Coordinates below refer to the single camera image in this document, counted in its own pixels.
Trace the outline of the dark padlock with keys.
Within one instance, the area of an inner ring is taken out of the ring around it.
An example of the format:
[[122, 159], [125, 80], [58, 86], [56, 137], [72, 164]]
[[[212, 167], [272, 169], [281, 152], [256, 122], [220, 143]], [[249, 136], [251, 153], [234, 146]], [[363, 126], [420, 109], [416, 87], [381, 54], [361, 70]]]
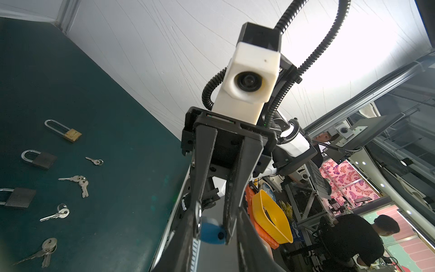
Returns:
[[[35, 157], [33, 159], [30, 159], [27, 157], [28, 154], [35, 155]], [[43, 170], [48, 170], [56, 162], [58, 157], [50, 153], [40, 152], [37, 150], [25, 150], [21, 153], [21, 159], [35, 167], [42, 168]]]

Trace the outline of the small silver key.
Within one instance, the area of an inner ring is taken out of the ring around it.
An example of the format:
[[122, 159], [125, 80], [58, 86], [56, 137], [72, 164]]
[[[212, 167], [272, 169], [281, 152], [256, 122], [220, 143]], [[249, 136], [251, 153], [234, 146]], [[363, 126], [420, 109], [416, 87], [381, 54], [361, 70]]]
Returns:
[[86, 159], [91, 161], [94, 165], [101, 166], [104, 164], [104, 161], [102, 159], [92, 159], [86, 156]]

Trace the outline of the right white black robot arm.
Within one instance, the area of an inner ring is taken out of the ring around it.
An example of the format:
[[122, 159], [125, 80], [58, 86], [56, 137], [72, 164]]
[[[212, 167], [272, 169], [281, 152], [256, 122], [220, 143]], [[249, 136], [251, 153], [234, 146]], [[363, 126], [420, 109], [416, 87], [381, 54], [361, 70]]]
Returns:
[[186, 113], [182, 151], [192, 154], [191, 203], [174, 236], [177, 245], [199, 237], [205, 224], [202, 199], [211, 178], [225, 181], [223, 228], [230, 241], [248, 182], [269, 165], [297, 169], [310, 159], [313, 147], [301, 133], [284, 141], [257, 124], [278, 78], [280, 59], [279, 52], [241, 44], [212, 110], [192, 107]]

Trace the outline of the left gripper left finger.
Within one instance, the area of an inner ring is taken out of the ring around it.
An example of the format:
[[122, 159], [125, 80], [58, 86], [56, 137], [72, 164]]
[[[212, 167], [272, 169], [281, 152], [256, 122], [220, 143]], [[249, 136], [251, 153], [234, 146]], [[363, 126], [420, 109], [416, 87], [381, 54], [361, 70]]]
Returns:
[[193, 240], [201, 231], [202, 209], [200, 202], [191, 204], [182, 218], [168, 247], [152, 272], [189, 272], [193, 255]]

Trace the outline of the blue padlock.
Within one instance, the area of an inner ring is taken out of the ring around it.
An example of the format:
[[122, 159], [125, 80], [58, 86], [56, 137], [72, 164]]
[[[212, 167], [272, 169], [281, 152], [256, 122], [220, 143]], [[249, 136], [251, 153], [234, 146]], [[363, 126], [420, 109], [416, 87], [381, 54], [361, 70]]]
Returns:
[[214, 218], [202, 217], [199, 239], [207, 244], [225, 244], [227, 233]]

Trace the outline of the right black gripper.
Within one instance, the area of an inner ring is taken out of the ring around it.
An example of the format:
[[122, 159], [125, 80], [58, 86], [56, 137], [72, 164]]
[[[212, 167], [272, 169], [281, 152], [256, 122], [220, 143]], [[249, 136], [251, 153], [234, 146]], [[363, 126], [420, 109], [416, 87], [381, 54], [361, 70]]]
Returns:
[[231, 169], [223, 211], [225, 243], [229, 244], [245, 187], [251, 175], [256, 178], [266, 172], [276, 144], [273, 130], [197, 107], [187, 111], [181, 149], [184, 155], [194, 150], [195, 166], [190, 171], [193, 238], [201, 231], [202, 196], [210, 163], [216, 169], [221, 168], [224, 175]]

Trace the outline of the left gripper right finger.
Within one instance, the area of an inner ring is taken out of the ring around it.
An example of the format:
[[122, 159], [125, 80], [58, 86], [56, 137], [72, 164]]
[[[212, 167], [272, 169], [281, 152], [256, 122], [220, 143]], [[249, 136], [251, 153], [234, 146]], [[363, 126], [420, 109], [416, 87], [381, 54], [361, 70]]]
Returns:
[[237, 212], [236, 232], [240, 272], [284, 272], [266, 250], [242, 207]]

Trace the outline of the silver keys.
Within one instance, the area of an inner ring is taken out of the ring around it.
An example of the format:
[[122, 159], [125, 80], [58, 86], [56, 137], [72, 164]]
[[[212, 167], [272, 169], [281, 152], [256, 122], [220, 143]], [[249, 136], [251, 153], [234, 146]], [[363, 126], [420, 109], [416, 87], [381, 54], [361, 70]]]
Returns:
[[18, 262], [13, 263], [12, 265], [15, 266], [25, 261], [32, 260], [34, 258], [42, 258], [43, 261], [41, 267], [49, 267], [51, 263], [51, 255], [57, 250], [57, 246], [58, 240], [56, 238], [48, 238], [42, 243], [41, 249], [39, 251]]

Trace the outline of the brass padlock long shackle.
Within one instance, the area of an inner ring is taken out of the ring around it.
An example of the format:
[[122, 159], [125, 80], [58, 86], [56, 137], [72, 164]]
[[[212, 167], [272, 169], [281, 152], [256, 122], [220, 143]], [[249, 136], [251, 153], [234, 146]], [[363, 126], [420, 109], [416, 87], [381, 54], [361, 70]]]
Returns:
[[68, 140], [71, 143], [76, 142], [82, 136], [81, 132], [69, 128], [66, 125], [56, 120], [52, 120], [52, 119], [45, 120], [44, 125], [48, 129], [56, 132], [57, 134], [59, 134], [60, 136], [62, 136], [64, 139]]

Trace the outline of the silver key with ring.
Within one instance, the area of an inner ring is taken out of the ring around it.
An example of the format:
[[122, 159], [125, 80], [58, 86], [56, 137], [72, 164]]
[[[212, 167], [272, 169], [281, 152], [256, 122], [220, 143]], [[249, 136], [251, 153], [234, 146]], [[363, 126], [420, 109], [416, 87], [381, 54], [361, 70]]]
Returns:
[[59, 204], [57, 206], [57, 212], [53, 215], [46, 216], [40, 219], [40, 222], [45, 222], [50, 219], [63, 219], [66, 218], [70, 214], [70, 210], [66, 204]]

